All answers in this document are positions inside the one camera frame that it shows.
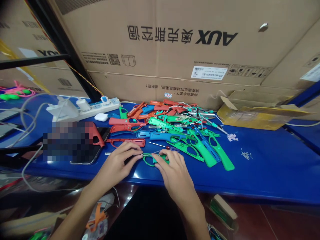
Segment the yellow wire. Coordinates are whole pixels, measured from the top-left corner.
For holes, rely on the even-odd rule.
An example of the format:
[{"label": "yellow wire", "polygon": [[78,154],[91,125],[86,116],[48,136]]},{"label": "yellow wire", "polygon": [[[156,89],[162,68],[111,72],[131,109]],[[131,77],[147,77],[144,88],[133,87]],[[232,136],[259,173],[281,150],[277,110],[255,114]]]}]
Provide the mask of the yellow wire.
[{"label": "yellow wire", "polygon": [[[41,28],[42,32],[46,35],[46,37],[48,38],[48,40],[52,43],[52,45],[54,46],[54,48],[58,51],[57,47],[54,45],[54,43],[51,41],[51,39],[49,38],[49,36],[47,35],[47,33],[44,31],[43,27],[41,26],[41,24],[38,22],[37,18],[35,17],[35,15],[33,14],[32,10],[30,9],[29,5],[27,4],[26,0],[24,0],[24,3],[27,5],[27,7],[29,8],[29,11],[31,13],[31,15],[33,16],[33,18],[36,20],[37,24],[39,25],[39,27]],[[104,96],[103,93],[97,88],[95,87],[91,82],[89,82],[84,76],[82,76],[77,70],[75,70],[73,67],[71,67],[69,65],[69,63],[67,63],[66,60],[64,60],[66,62],[66,64],[68,65],[69,68],[71,68],[73,71],[75,71],[77,74],[79,74],[80,77],[82,77],[84,80],[87,81],[87,83],[89,83],[96,91],[98,91],[101,96]]]}]

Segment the qr code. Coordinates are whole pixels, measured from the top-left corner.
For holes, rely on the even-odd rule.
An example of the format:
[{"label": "qr code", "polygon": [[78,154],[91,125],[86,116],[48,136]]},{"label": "qr code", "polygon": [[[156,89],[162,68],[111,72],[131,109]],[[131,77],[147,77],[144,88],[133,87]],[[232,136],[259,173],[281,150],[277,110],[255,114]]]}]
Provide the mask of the qr code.
[{"label": "qr code", "polygon": [[108,58],[111,65],[120,66],[119,56],[117,54],[108,54]]},{"label": "qr code", "polygon": [[67,80],[67,79],[58,78],[58,81],[59,81],[63,86],[70,86],[70,87],[72,87],[71,83],[70,83],[69,80]]}]

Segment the blue table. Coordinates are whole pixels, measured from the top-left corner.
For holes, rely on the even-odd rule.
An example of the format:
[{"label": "blue table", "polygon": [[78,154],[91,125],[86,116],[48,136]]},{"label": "blue table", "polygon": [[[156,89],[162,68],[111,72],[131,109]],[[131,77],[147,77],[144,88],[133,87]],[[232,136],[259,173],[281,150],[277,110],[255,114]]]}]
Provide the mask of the blue table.
[{"label": "blue table", "polygon": [[[39,96],[37,102],[41,103],[43,101],[46,100]],[[133,104],[124,104],[127,110],[131,110],[132,106]],[[37,103],[28,108],[30,113],[34,115],[37,110]],[[51,125],[51,116],[45,110],[42,112],[39,121],[41,120],[42,124],[46,122],[48,127]],[[18,121],[18,118],[14,118],[11,122],[18,123]],[[97,122],[93,117],[86,119],[86,121],[95,122],[97,127],[109,127],[107,122]],[[224,134],[217,138],[235,165],[235,170],[227,172],[222,163],[208,168],[205,163],[182,153],[197,190],[274,201],[320,204],[320,156],[305,144],[283,128],[277,131],[267,131],[224,126],[224,129],[228,133],[236,134],[238,138],[238,141],[231,142]],[[46,127],[37,127],[36,131],[32,136],[35,138],[41,137],[43,132],[46,131]],[[121,138],[133,137],[131,134],[120,136]],[[157,143],[167,145],[164,141],[157,141]],[[113,150],[114,148],[107,144],[97,162],[92,165],[71,165],[68,162],[48,163],[40,156],[34,163],[30,164],[26,173],[91,180],[106,159],[104,153]],[[160,147],[149,144],[148,139],[146,139],[146,146],[143,150],[144,152],[154,152],[160,150]],[[251,153],[252,158],[250,157],[250,160],[247,160],[242,152]],[[160,172],[154,167],[149,167],[142,160],[135,164],[125,181],[133,184],[163,185]]]},{"label": "blue table", "polygon": [[[317,122],[318,121],[293,119],[289,123],[295,125],[312,125]],[[285,125],[285,127],[305,141],[315,152],[320,154],[320,124],[312,127],[297,127],[290,125]]]}]

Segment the person's left hand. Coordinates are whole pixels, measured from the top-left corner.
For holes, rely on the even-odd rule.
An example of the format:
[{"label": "person's left hand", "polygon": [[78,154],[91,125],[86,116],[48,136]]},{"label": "person's left hand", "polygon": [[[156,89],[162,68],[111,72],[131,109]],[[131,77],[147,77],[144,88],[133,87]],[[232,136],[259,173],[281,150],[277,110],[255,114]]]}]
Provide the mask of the person's left hand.
[{"label": "person's left hand", "polygon": [[[101,193],[104,194],[129,175],[133,165],[142,158],[142,153],[143,151],[137,144],[122,143],[108,156],[91,183],[101,189]],[[124,161],[133,155],[136,156],[124,165]]]}]

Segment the hand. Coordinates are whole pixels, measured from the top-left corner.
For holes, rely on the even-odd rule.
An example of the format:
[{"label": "hand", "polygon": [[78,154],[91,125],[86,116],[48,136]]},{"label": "hand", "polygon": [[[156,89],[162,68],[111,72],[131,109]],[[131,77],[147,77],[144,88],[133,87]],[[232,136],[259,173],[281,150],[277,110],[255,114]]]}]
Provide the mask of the hand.
[{"label": "hand", "polygon": [[[101,189],[101,193],[104,194],[129,175],[133,165],[142,158],[142,153],[143,151],[137,144],[122,143],[108,156],[91,183]],[[127,165],[124,165],[124,161],[133,155],[136,156]]]},{"label": "hand", "polygon": [[166,154],[167,164],[161,157],[152,154],[157,161],[155,167],[160,170],[164,185],[170,197],[175,201],[184,215],[193,214],[203,209],[200,199],[194,189],[193,181],[189,175],[186,163],[181,154],[171,150],[161,150],[159,155]]}]

